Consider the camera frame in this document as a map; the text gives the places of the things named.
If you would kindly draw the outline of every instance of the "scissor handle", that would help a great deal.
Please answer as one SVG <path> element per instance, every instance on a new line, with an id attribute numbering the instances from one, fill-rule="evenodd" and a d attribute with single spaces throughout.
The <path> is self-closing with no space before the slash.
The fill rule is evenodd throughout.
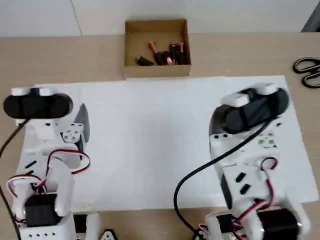
<path id="1" fill-rule="evenodd" d="M 314 65 L 312 66 L 308 66 L 306 68 L 299 68 L 299 64 L 303 63 L 303 62 L 310 62 L 313 63 Z M 297 74 L 304 74 L 304 73 L 310 73 L 310 72 L 315 72 L 318 69 L 320 69 L 320 59 L 316 58 L 316 57 L 303 57 L 300 58 L 299 60 L 297 60 L 294 64 L 293 64 L 293 71 Z"/>
<path id="2" fill-rule="evenodd" d="M 315 79 L 319 76 L 320 76 L 320 71 L 317 71 L 313 74 L 307 75 L 304 78 L 302 78 L 301 82 L 305 87 L 307 87 L 309 89 L 318 89 L 318 88 L 320 88 L 320 84 L 311 84 L 309 80 Z"/>

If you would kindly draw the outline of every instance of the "table surface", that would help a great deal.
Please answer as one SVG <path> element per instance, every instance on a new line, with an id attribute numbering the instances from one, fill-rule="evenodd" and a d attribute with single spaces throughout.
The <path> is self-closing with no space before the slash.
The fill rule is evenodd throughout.
<path id="1" fill-rule="evenodd" d="M 192 34 L 191 77 L 285 75 L 291 91 L 303 141 L 320 185 L 319 91 L 301 85 L 292 63 L 302 56 L 320 57 L 320 33 L 217 33 Z M 40 83 L 72 83 L 124 80 L 124 36 L 52 38 L 0 38 L 0 100 L 10 88 Z M 13 131 L 12 119 L 0 111 L 0 142 Z M 12 175 L 20 157 L 23 132 L 2 156 L 2 186 Z M 307 203 L 312 221 L 306 238 L 320 236 L 320 204 Z M 194 208 L 182 212 L 194 224 L 202 223 L 210 211 Z M 190 240 L 192 234 L 172 209 L 101 212 L 102 226 L 114 229 L 128 240 Z M 14 228 L 0 201 L 0 240 L 15 239 Z"/>

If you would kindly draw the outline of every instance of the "brown cardboard box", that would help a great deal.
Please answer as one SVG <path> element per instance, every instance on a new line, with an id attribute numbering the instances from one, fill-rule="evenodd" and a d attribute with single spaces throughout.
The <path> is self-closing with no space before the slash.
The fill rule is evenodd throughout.
<path id="1" fill-rule="evenodd" d="M 185 44 L 188 65 L 156 64 L 149 41 L 156 42 L 158 51 L 168 51 L 172 41 Z M 124 71 L 126 78 L 185 77 L 190 75 L 191 59 L 187 20 L 127 20 L 125 22 Z M 136 57 L 154 62 L 154 66 L 139 66 Z"/>

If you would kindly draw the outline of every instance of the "white robotic arm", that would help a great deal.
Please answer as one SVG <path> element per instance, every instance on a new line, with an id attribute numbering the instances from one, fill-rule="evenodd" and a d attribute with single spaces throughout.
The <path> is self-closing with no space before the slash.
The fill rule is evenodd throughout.
<path id="1" fill-rule="evenodd" d="M 281 162 L 277 128 L 289 98 L 275 84 L 260 83 L 228 95 L 211 119 L 211 159 L 229 211 L 210 213 L 200 234 L 208 240 L 296 240 L 311 228 L 310 220 L 277 171 Z"/>
<path id="2" fill-rule="evenodd" d="M 80 231 L 85 240 L 97 240 L 99 215 L 71 212 L 73 175 L 90 166 L 83 152 L 90 134 L 86 106 L 69 124 L 60 118 L 71 112 L 72 100 L 47 88 L 14 88 L 3 106 L 17 125 L 30 119 L 16 175 L 7 182 L 21 239 L 70 240 Z"/>

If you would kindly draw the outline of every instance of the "wire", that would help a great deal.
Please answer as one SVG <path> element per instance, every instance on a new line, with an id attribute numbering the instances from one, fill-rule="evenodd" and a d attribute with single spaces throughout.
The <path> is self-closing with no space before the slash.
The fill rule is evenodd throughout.
<path id="1" fill-rule="evenodd" d="M 21 124 L 19 124 L 19 126 L 13 131 L 13 133 L 11 133 L 11 135 L 7 138 L 7 140 L 4 142 L 4 144 L 2 145 L 2 147 L 0 148 L 0 158 L 2 157 L 2 154 L 4 153 L 6 147 L 9 145 L 9 143 L 12 141 L 12 139 L 14 139 L 14 137 L 21 131 L 21 129 L 24 128 L 24 126 L 30 121 L 30 119 L 26 119 L 24 120 Z M 10 219 L 12 221 L 12 224 L 14 226 L 14 230 L 15 230 L 15 233 L 16 233 L 16 238 L 18 240 L 21 240 L 21 235 L 20 235 L 20 231 L 19 231 L 19 227 L 18 225 L 16 224 L 16 218 L 13 214 L 13 212 L 11 211 L 11 208 L 9 206 L 9 203 L 8 203 L 8 200 L 6 199 L 6 196 L 0 186 L 0 195 L 1 195 L 1 198 L 5 204 L 5 207 L 9 213 L 9 216 L 10 216 Z"/>
<path id="2" fill-rule="evenodd" d="M 209 233 L 208 233 L 208 227 L 207 225 L 200 223 L 199 224 L 199 229 L 204 232 L 208 237 L 209 237 Z"/>
<path id="3" fill-rule="evenodd" d="M 71 150 L 71 149 L 56 149 L 56 150 L 53 150 L 53 151 L 49 154 L 48 159 L 47 159 L 46 171 L 45 171 L 44 179 L 42 179 L 42 180 L 35 186 L 36 188 L 41 188 L 41 187 L 43 187 L 43 186 L 46 184 L 46 182 L 47 182 L 47 176 L 48 176 L 49 170 L 50 170 L 49 165 L 50 165 L 51 159 L 52 159 L 52 158 L 57 158 L 57 159 L 61 160 L 60 158 L 54 156 L 54 154 L 56 154 L 56 153 L 65 153 L 65 154 L 71 154 L 71 155 L 79 155 L 79 156 L 82 156 L 82 161 L 83 161 L 83 159 L 87 159 L 87 164 L 86 164 L 84 167 L 82 167 L 82 168 L 78 168 L 78 169 L 72 171 L 72 172 L 71 172 L 72 175 L 79 174 L 79 173 L 87 170 L 87 169 L 90 167 L 90 164 L 91 164 L 90 157 L 89 157 L 86 153 L 84 153 L 84 152 L 82 152 L 82 151 Z"/>
<path id="4" fill-rule="evenodd" d="M 240 148 L 242 148 L 244 145 L 248 144 L 250 141 L 252 141 L 255 137 L 257 137 L 260 133 L 262 133 L 268 125 L 271 123 L 272 120 L 269 120 L 265 122 L 262 127 L 257 130 L 255 133 L 250 135 L 247 139 L 244 141 L 240 142 L 238 145 L 235 147 L 231 148 L 229 151 L 225 152 L 224 154 L 216 157 L 215 159 L 207 162 L 206 164 L 198 167 L 197 169 L 193 170 L 189 174 L 187 174 L 176 186 L 174 195 L 173 195 L 173 205 L 174 205 L 174 210 L 177 214 L 177 216 L 180 218 L 180 220 L 186 225 L 195 235 L 197 235 L 200 240 L 203 240 L 203 236 L 198 233 L 198 231 L 183 217 L 183 215 L 180 213 L 179 207 L 178 207 L 178 194 L 181 186 L 192 176 L 196 175 L 197 173 L 201 172 L 202 170 L 216 164 L 217 162 L 221 161 L 222 159 L 228 157 L 229 155 L 233 154 L 234 152 L 238 151 Z"/>
<path id="5" fill-rule="evenodd" d="M 275 169 L 275 167 L 278 165 L 278 160 L 275 158 L 275 157 L 272 157 L 272 156 L 268 156 L 266 158 L 264 158 L 260 164 L 260 170 L 263 171 L 266 175 L 266 184 L 269 188 L 269 191 L 270 191 L 270 201 L 269 203 L 267 203 L 266 207 L 265 208 L 269 208 L 271 207 L 273 204 L 274 204 L 274 200 L 275 200 L 275 191 L 274 191 L 274 188 L 272 186 L 272 183 L 270 181 L 270 177 L 266 171 L 266 168 L 264 168 L 264 163 L 267 161 L 267 160 L 273 160 L 273 164 L 271 165 L 271 167 L 269 169 L 273 170 Z M 234 228 L 242 228 L 242 225 L 241 225 L 241 221 L 243 219 L 245 219 L 245 217 L 251 213 L 252 211 L 257 211 L 259 210 L 260 208 L 262 208 L 265 204 L 266 204 L 267 200 L 263 199 L 263 200 L 259 200 L 257 201 L 255 204 L 253 204 L 251 207 L 249 207 L 246 211 L 244 211 L 235 221 L 232 222 L 232 225 Z M 243 240 L 243 238 L 239 235 L 236 234 L 236 231 L 233 230 L 233 234 L 234 236 L 238 239 L 238 240 Z"/>
<path id="6" fill-rule="evenodd" d="M 18 174 L 18 175 L 14 175 L 12 177 L 10 177 L 8 179 L 8 181 L 6 182 L 6 188 L 8 190 L 9 193 L 11 193 L 12 197 L 17 198 L 17 194 L 15 193 L 15 191 L 13 190 L 13 187 L 11 186 L 11 184 L 16 181 L 16 180 L 28 180 L 27 182 L 30 184 L 33 183 L 40 183 L 42 181 L 42 179 L 36 175 L 32 175 L 32 174 Z M 42 185 L 43 191 L 46 193 L 47 192 L 47 187 L 46 185 Z"/>

